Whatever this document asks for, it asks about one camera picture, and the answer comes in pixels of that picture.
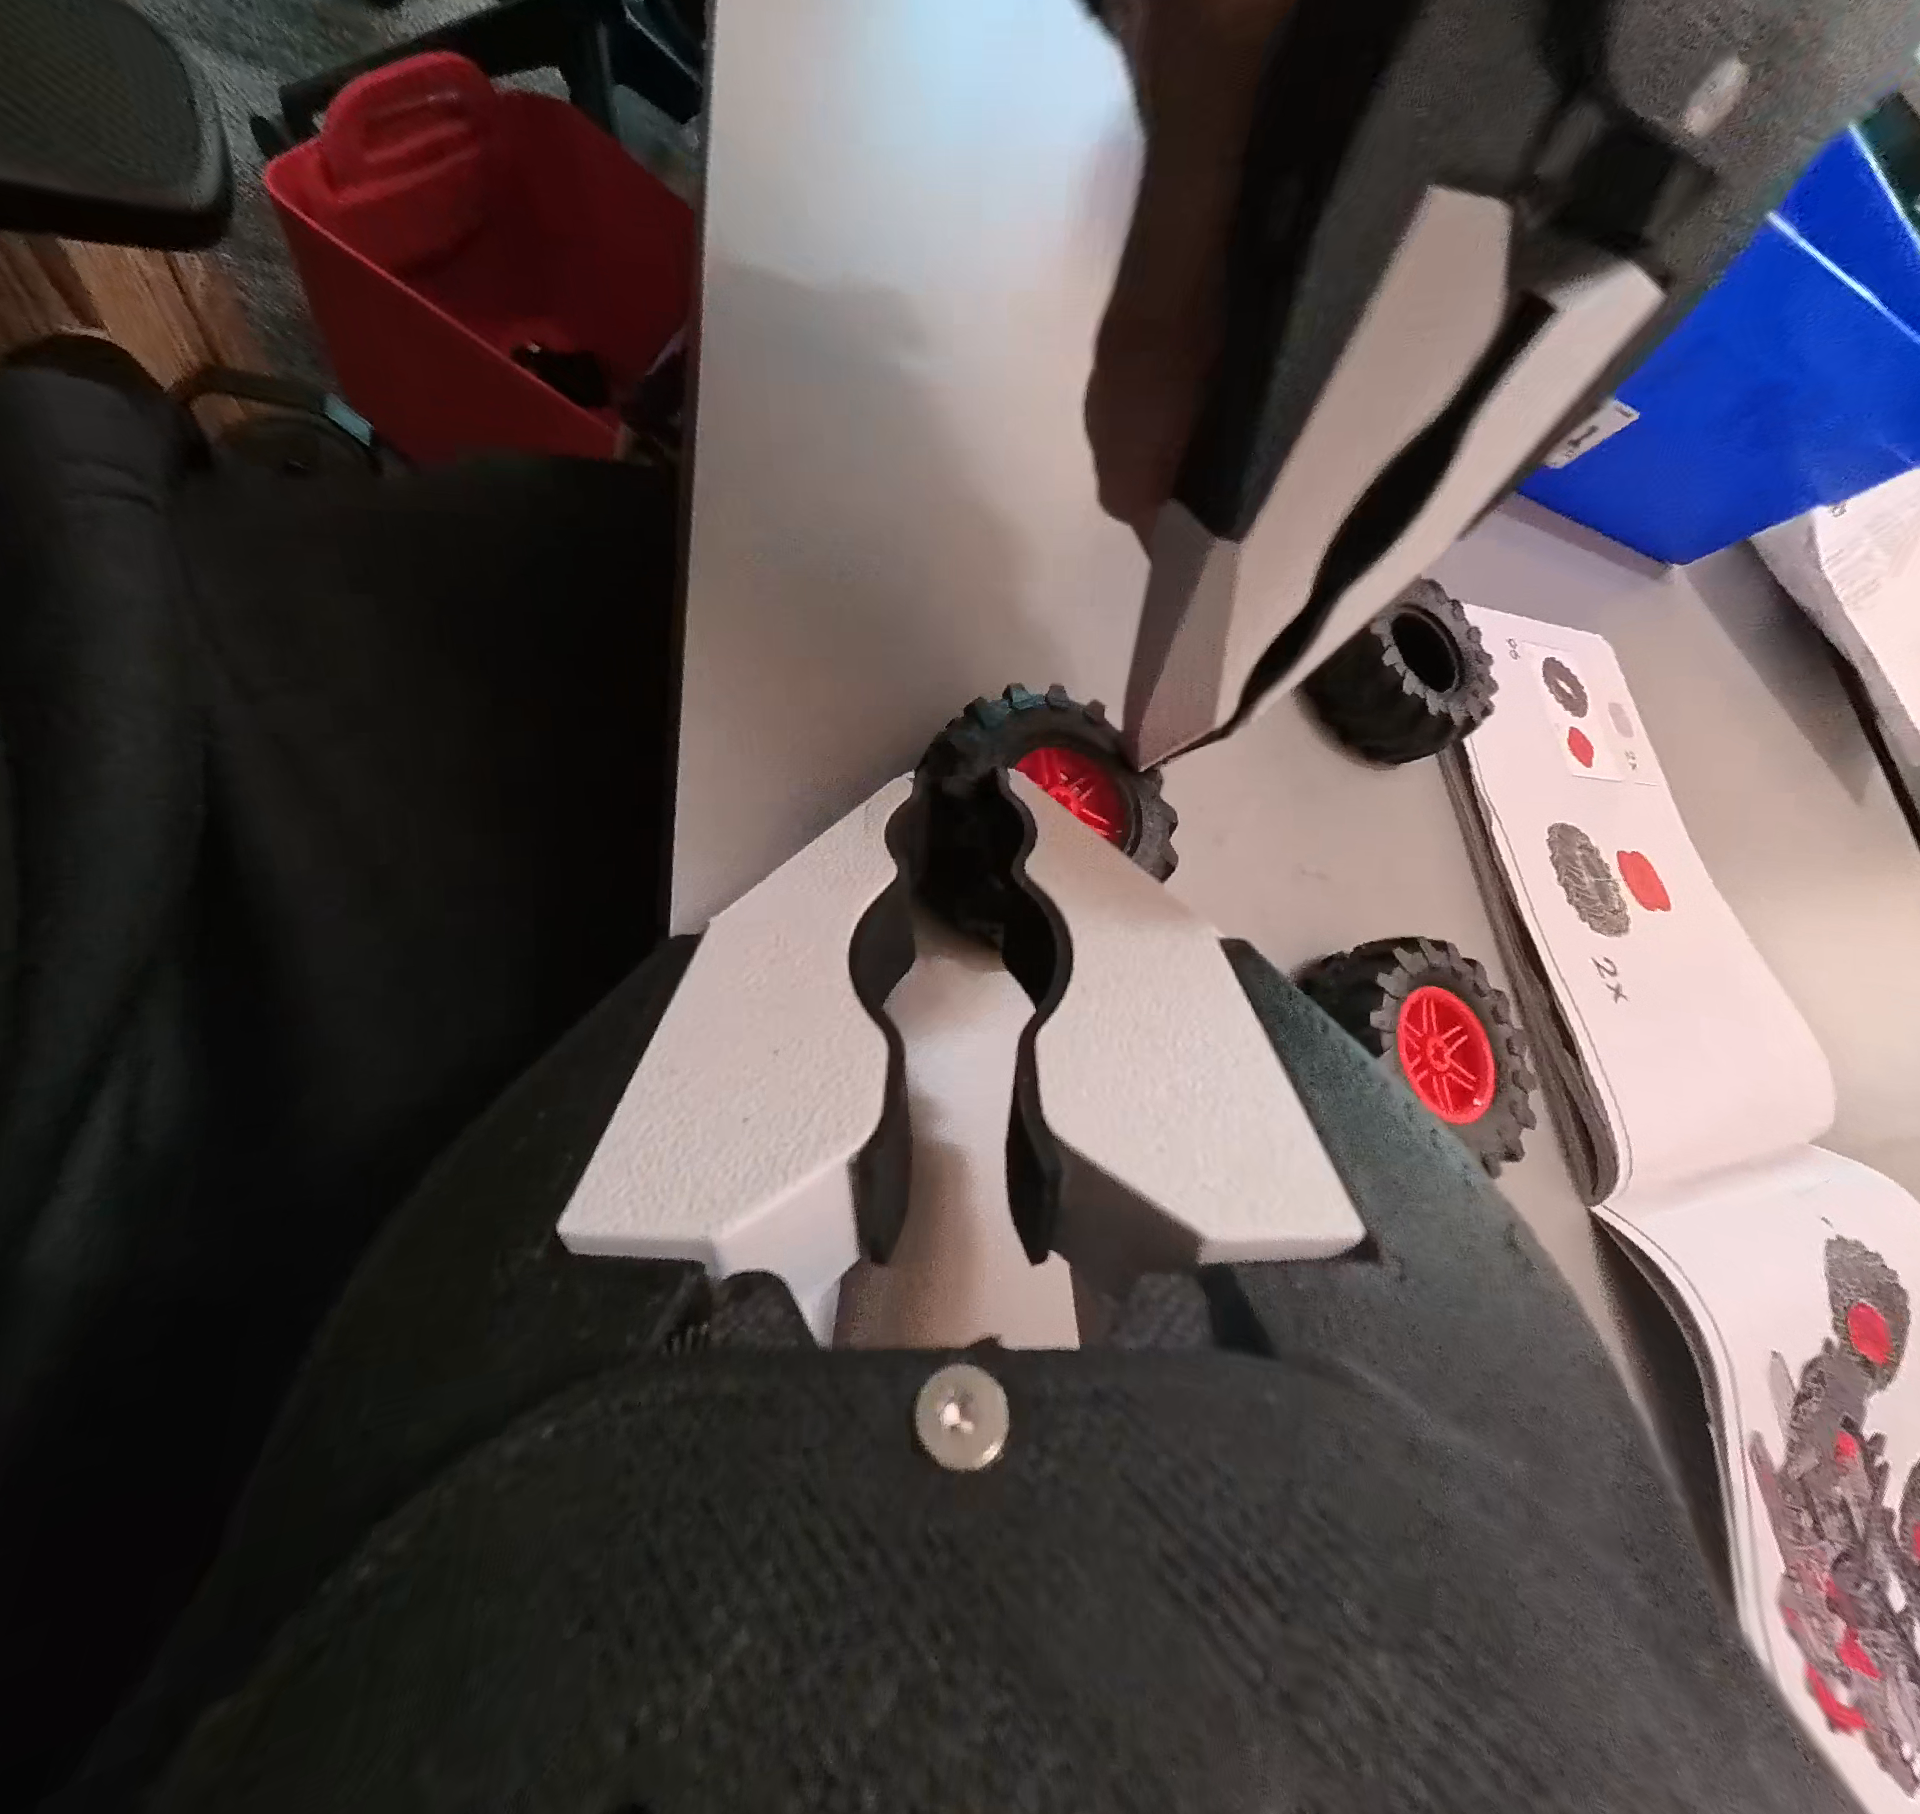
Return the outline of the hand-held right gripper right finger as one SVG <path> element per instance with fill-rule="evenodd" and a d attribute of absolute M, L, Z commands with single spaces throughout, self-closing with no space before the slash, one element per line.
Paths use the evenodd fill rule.
<path fill-rule="evenodd" d="M 1098 1291 L 1340 1259 L 1366 1227 L 1224 941 L 1024 775 L 1000 956 L 1030 1002 L 1005 1192 L 1019 1249 Z"/>

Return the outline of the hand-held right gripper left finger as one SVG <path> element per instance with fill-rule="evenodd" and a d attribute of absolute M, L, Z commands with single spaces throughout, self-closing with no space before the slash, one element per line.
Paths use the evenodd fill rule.
<path fill-rule="evenodd" d="M 582 1259 L 770 1275 L 829 1347 L 846 1276 L 910 1206 L 904 1042 L 915 961 L 902 775 L 715 914 L 555 1232 Z"/>

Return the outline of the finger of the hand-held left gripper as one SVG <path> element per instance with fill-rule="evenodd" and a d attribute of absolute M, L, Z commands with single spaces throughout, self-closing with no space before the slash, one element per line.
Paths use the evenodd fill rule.
<path fill-rule="evenodd" d="M 1293 13 L 1276 42 L 1147 538 L 1140 768 L 1300 689 L 1446 549 L 1411 526 L 1512 332 L 1512 26 Z"/>
<path fill-rule="evenodd" d="M 1509 299 L 1491 336 L 1377 448 L 1340 428 L 1307 456 L 1307 493 L 1281 507 L 1285 556 L 1306 565 L 1297 611 L 1271 620 L 1241 684 L 1241 718 L 1297 689 L 1497 507 L 1638 344 L 1665 303 L 1642 269 L 1570 258 Z"/>

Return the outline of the toy wheel with red rim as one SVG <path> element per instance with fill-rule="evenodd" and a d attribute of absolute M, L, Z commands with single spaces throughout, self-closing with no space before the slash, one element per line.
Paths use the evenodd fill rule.
<path fill-rule="evenodd" d="M 1061 684 L 1010 683 L 972 699 L 915 766 L 929 813 L 924 899 L 957 934 L 995 946 L 1011 909 L 1015 835 L 990 811 L 998 772 L 1024 776 L 1151 880 L 1173 874 L 1180 819 L 1162 776 L 1130 763 L 1103 707 Z"/>
<path fill-rule="evenodd" d="M 1490 1178 L 1523 1159 L 1538 1076 L 1482 962 L 1448 941 L 1393 936 L 1311 961 L 1295 984 Z"/>

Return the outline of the white desk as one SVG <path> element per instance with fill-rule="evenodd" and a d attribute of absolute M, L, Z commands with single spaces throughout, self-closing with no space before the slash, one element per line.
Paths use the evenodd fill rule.
<path fill-rule="evenodd" d="M 1094 499 L 1091 338 L 1140 138 L 1076 0 L 712 0 L 669 928 L 697 930 L 1008 683 L 1118 705 L 1145 562 Z M 1434 570 L 1611 645 L 1691 844 L 1833 1072 L 1826 1147 L 1915 1195 L 1915 841 L 1747 549 L 1657 570 L 1528 503 Z M 1165 779 L 1172 888 L 1291 973 L 1451 941 L 1507 986 L 1437 771 L 1285 697 Z M 1001 1147 L 1026 998 L 938 924 L 895 996 L 913 1210 L 846 1347 L 1073 1341 Z"/>

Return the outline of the person's left hand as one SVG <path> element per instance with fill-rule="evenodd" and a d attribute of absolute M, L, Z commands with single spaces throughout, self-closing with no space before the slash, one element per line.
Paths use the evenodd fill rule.
<path fill-rule="evenodd" d="M 1126 67 L 1141 160 L 1084 425 L 1098 500 L 1145 541 L 1218 357 L 1262 70 L 1295 0 L 1079 0 Z"/>

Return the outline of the blue box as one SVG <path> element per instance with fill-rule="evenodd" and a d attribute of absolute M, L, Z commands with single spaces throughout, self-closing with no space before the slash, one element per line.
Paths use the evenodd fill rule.
<path fill-rule="evenodd" d="M 1886 98 L 1517 493 L 1645 561 L 1691 565 L 1915 458 L 1915 119 Z"/>

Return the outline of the black toy tyre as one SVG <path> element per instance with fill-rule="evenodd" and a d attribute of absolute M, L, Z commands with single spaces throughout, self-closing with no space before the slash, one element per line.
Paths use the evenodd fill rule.
<path fill-rule="evenodd" d="M 1332 742 L 1375 768 L 1428 763 L 1494 713 L 1497 680 L 1465 607 L 1418 578 L 1302 683 Z"/>

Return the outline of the white paper sheet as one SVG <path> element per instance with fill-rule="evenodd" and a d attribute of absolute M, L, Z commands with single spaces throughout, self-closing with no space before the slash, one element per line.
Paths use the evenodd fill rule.
<path fill-rule="evenodd" d="M 1918 472 L 1762 530 L 1751 549 L 1854 674 L 1892 761 L 1918 775 Z"/>

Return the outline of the toy instruction booklet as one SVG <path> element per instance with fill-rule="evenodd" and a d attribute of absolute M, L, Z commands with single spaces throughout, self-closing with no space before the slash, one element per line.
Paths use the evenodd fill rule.
<path fill-rule="evenodd" d="M 1593 632 L 1468 604 L 1491 714 L 1451 755 L 1596 1222 L 1699 1380 L 1739 1629 L 1865 1811 L 1918 1788 L 1918 1213 L 1816 1140 L 1833 1079 L 1715 888 Z"/>

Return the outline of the red plastic bin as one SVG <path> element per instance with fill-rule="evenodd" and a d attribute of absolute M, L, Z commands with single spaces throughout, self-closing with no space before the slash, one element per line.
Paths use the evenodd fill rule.
<path fill-rule="evenodd" d="M 561 98 L 430 50 L 260 177 L 338 394 L 412 463 L 616 458 L 683 340 L 694 209 Z"/>

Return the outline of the black mesh office chair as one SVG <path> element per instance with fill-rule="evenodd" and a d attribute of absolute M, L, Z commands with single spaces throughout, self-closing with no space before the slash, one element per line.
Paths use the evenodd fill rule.
<path fill-rule="evenodd" d="M 121 0 L 2 0 L 2 231 L 192 254 L 232 162 L 198 68 Z"/>

